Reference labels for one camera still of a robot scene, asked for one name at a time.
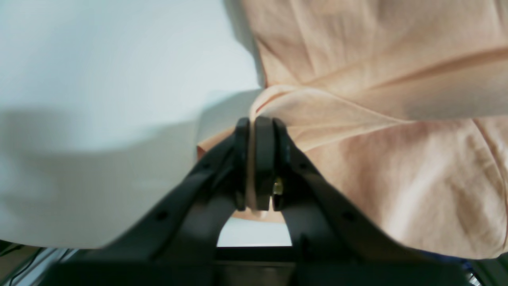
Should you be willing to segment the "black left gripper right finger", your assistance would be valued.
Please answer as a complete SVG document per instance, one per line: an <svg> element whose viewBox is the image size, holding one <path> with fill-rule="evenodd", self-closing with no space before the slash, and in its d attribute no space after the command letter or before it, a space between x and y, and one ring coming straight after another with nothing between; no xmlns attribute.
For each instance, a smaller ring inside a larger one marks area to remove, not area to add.
<svg viewBox="0 0 508 286"><path fill-rule="evenodd" d="M320 174L279 119L254 123L256 206L283 214L298 286L468 286L459 264L401 246Z"/></svg>

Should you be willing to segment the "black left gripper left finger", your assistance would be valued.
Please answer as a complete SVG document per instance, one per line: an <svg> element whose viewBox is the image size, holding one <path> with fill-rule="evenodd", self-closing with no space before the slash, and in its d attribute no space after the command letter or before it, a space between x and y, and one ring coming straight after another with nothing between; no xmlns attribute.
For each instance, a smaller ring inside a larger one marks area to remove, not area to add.
<svg viewBox="0 0 508 286"><path fill-rule="evenodd" d="M51 266L42 286L212 286L218 237L245 210L250 122L208 151L167 196L103 249Z"/></svg>

